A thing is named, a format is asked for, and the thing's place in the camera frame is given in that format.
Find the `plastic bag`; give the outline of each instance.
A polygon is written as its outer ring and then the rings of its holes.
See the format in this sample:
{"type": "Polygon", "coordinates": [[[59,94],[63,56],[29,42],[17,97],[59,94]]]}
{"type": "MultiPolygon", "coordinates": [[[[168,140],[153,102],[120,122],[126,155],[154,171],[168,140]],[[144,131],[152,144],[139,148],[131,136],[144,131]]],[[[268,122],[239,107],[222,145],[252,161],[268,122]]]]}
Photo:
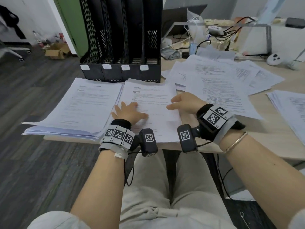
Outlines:
{"type": "MultiPolygon", "coordinates": [[[[195,14],[187,10],[189,23],[203,23],[203,19],[198,14],[195,14]]],[[[189,34],[197,45],[206,40],[206,28],[205,26],[189,26],[189,34]]]]}

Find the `desk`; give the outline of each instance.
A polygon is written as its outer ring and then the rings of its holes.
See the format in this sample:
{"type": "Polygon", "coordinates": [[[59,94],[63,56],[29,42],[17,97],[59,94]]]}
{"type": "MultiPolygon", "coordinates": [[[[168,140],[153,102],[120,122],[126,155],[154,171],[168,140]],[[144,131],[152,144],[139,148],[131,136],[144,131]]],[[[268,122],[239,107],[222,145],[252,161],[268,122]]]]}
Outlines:
{"type": "MultiPolygon", "coordinates": [[[[184,61],[184,59],[174,61],[166,61],[162,59],[162,70],[171,69],[176,61],[184,61]]],[[[301,64],[300,71],[293,71],[284,67],[269,66],[265,61],[256,62],[256,64],[286,79],[284,82],[273,86],[273,89],[305,93],[305,63],[301,64]]],[[[237,116],[242,123],[247,125],[246,130],[249,134],[281,158],[305,161],[305,146],[300,142],[282,116],[273,107],[265,92],[250,96],[250,101],[264,120],[237,116]]],[[[192,127],[198,125],[198,121],[195,117],[189,114],[181,113],[181,120],[182,124],[190,124],[192,127]]],[[[98,142],[87,139],[52,135],[46,135],[44,139],[98,144],[98,142]]],[[[205,140],[199,138],[197,138],[196,141],[197,144],[203,144],[205,142],[205,140]]],[[[160,143],[158,144],[158,147],[167,150],[181,150],[180,143],[178,142],[160,143]]],[[[219,147],[213,143],[200,147],[199,151],[207,153],[222,153],[219,147]]]]}

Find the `left hand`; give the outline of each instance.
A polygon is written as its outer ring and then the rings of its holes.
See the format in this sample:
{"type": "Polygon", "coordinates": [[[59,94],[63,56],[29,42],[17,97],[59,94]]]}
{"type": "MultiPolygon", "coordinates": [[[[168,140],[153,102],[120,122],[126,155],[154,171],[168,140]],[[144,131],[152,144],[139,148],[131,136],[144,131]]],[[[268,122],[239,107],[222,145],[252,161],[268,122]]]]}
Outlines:
{"type": "Polygon", "coordinates": [[[147,119],[148,114],[138,112],[136,107],[138,106],[138,103],[133,102],[129,105],[126,105],[124,102],[121,103],[122,109],[120,109],[119,106],[115,105],[115,111],[111,112],[111,115],[113,119],[124,119],[129,121],[132,125],[138,123],[141,119],[147,119]]]}

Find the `white power adapter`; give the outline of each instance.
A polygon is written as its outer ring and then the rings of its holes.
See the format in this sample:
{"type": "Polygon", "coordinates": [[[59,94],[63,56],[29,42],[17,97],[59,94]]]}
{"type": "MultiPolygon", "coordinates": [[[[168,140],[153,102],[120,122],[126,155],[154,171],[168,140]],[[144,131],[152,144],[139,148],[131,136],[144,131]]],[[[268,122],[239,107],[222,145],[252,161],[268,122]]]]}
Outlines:
{"type": "Polygon", "coordinates": [[[224,35],[224,30],[220,26],[209,26],[208,29],[212,35],[224,35]]]}

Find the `bracelet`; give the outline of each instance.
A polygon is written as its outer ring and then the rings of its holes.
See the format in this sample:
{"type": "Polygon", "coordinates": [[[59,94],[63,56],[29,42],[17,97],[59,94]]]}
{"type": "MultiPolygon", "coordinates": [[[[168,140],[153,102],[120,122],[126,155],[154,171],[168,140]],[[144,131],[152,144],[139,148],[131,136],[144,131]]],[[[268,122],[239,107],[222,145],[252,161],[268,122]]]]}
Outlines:
{"type": "Polygon", "coordinates": [[[244,134],[236,142],[234,142],[229,148],[227,148],[224,153],[226,154],[227,152],[229,152],[230,149],[236,144],[238,144],[247,134],[248,132],[244,132],[244,134]]]}

